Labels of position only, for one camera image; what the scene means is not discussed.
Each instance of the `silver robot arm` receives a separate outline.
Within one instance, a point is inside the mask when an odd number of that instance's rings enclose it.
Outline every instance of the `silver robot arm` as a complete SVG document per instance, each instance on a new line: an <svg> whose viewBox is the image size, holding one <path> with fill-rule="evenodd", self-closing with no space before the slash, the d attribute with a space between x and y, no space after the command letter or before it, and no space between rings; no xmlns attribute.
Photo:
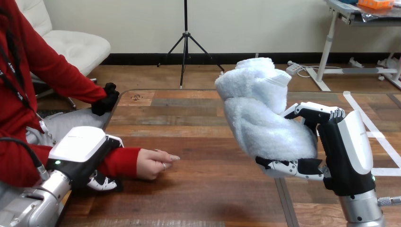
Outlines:
<svg viewBox="0 0 401 227"><path fill-rule="evenodd" d="M339 197L348 227L384 227L381 207L401 204L401 197L376 196L371 174L373 155L360 113L352 111L345 116L338 107L301 103L291 106L282 116L302 117L301 122L312 132L318 130L327 165L319 167L318 159L283 162L257 157L256 162L277 175L323 180L326 189ZM311 172L319 170L320 174L306 175L304 169L308 166Z"/></svg>
<svg viewBox="0 0 401 227"><path fill-rule="evenodd" d="M121 139L101 129L73 128L49 153L48 171L38 168L42 177L38 185L25 189L0 210L0 227L53 227L69 190L86 186L97 191L115 189L116 181L95 169L118 147L123 147Z"/></svg>

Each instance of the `black glove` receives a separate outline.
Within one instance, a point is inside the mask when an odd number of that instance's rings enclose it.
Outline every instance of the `black glove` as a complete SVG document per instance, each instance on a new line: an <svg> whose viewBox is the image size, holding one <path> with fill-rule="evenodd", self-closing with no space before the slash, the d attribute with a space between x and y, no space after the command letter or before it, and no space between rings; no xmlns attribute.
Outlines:
<svg viewBox="0 0 401 227"><path fill-rule="evenodd" d="M116 87L117 86L113 83L106 84L103 89L105 90L107 97L92 104L92 113L102 116L113 109L118 100L118 96L120 95L120 93L115 90Z"/></svg>

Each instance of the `white wall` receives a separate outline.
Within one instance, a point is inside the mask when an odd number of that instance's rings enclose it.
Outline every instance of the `white wall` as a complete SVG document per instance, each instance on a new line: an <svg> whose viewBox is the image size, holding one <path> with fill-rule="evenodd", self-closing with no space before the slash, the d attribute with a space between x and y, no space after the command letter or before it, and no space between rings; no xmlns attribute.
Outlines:
<svg viewBox="0 0 401 227"><path fill-rule="evenodd" d="M54 29L102 36L112 53L166 53L183 32L183 0L44 1ZM322 52L330 22L323 0L188 0L189 31L211 53ZM339 22L333 51L400 51L400 41L399 28Z"/></svg>

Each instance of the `folded towel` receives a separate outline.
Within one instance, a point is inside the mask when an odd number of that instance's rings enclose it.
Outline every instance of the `folded towel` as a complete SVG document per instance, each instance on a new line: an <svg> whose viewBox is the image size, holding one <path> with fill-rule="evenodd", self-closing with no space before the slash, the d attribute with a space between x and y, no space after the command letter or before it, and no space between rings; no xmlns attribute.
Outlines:
<svg viewBox="0 0 401 227"><path fill-rule="evenodd" d="M256 68L256 67L274 69L274 64L270 58L251 58L238 62L236 69Z"/></svg>
<svg viewBox="0 0 401 227"><path fill-rule="evenodd" d="M258 100L229 98L224 111L238 144L252 158L291 161L317 157L317 140L308 127L275 114Z"/></svg>
<svg viewBox="0 0 401 227"><path fill-rule="evenodd" d="M216 89L224 100L233 97L254 98L274 113L281 114L287 105L286 72L268 68L243 68L228 71L216 80Z"/></svg>
<svg viewBox="0 0 401 227"><path fill-rule="evenodd" d="M216 80L230 129L241 149L252 158L281 161L316 158L317 140L312 131L296 120L280 116L286 108L291 77L274 69L274 65L269 66L269 62L269 59L239 62L242 68Z"/></svg>

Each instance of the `tripod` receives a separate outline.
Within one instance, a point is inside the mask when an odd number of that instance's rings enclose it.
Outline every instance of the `tripod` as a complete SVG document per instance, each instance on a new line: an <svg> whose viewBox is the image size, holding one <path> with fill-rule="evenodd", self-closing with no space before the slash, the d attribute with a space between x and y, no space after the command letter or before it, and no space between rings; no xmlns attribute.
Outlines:
<svg viewBox="0 0 401 227"><path fill-rule="evenodd" d="M171 48L171 50L167 53L167 55L164 57L164 59L157 65L157 67L160 67L162 63L168 58L168 56L171 54L171 52L176 48L176 46L181 42L181 40L184 39L184 52L183 52L183 67L181 69L181 82L180 82L180 89L183 88L183 78L184 78L184 71L185 71L185 59L190 59L190 56L188 54L188 38L192 39L192 41L198 45L198 47L207 54L210 59L220 67L222 71L224 71L224 68L221 67L213 58L212 56L192 37L191 33L188 32L188 13L187 13L187 0L184 0L184 17L185 17L185 32L181 36L181 38L178 40L178 42Z"/></svg>

